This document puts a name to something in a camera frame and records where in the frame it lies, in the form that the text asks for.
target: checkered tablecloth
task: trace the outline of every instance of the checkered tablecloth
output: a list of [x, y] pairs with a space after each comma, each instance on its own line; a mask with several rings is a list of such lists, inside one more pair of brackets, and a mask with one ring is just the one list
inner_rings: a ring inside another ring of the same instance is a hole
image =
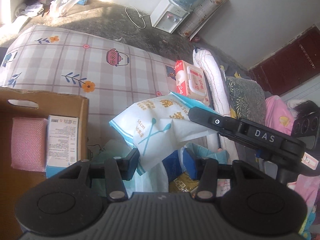
[[0, 85], [89, 98], [89, 145], [122, 137], [109, 121], [132, 103], [176, 90], [175, 62], [116, 41], [37, 25], [9, 47]]

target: black hair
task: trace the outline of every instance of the black hair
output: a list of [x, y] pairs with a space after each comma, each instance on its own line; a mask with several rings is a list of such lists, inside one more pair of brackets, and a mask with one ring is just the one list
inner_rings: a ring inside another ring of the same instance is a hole
[[294, 109], [297, 111], [297, 119], [306, 117], [309, 114], [320, 111], [320, 107], [311, 100], [298, 104]]

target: white cable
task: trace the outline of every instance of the white cable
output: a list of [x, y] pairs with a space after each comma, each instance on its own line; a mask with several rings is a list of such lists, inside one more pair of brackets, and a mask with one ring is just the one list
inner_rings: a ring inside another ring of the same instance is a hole
[[[127, 16], [129, 17], [130, 21], [132, 21], [132, 23], [133, 23], [134, 25], [136, 25], [136, 23], [131, 19], [131, 17], [129, 16], [129, 14], [128, 14], [128, 12], [127, 12], [127, 8], [128, 8], [128, 7], [133, 7], [133, 8], [135, 8], [135, 7], [129, 5], [129, 6], [127, 6], [124, 10], [125, 10], [125, 13], [127, 14]], [[144, 29], [144, 28], [146, 27], [146, 22], [144, 21], [143, 18], [144, 18], [145, 16], [150, 16], [150, 14], [141, 15], [136, 8], [135, 8], [135, 10], [136, 10], [137, 13], [139, 14], [139, 18], [141, 18], [142, 21], [143, 21], [143, 23], [144, 23], [144, 27], [143, 27], [143, 28], [139, 27], [138, 25], [136, 25], [136, 26], [137, 26], [139, 29]]]

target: concrete floor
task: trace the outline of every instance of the concrete floor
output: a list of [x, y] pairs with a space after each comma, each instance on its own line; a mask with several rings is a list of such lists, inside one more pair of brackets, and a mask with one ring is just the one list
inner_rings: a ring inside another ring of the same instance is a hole
[[[171, 60], [185, 60], [193, 63], [192, 51], [194, 46], [208, 48], [218, 55], [224, 62], [241, 67], [231, 57], [216, 47], [203, 42], [191, 43], [177, 33], [169, 34], [151, 26], [150, 18], [144, 17], [145, 29], [137, 28], [124, 11], [125, 7], [117, 4], [89, 0], [87, 5], [74, 5], [64, 17], [51, 18], [44, 14], [31, 18], [19, 32], [34, 25], [47, 25], [84, 32], [115, 40], [123, 38], [120, 42], [140, 49], [158, 54]], [[132, 20], [143, 27], [143, 21], [133, 8], [127, 9]], [[0, 32], [0, 47], [9, 47], [19, 34], [10, 35]]]

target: pink sponge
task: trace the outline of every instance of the pink sponge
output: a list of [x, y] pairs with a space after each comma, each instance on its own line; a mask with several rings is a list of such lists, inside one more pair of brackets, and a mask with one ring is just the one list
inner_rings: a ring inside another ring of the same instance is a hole
[[45, 171], [45, 139], [48, 120], [13, 118], [11, 167], [25, 171]]

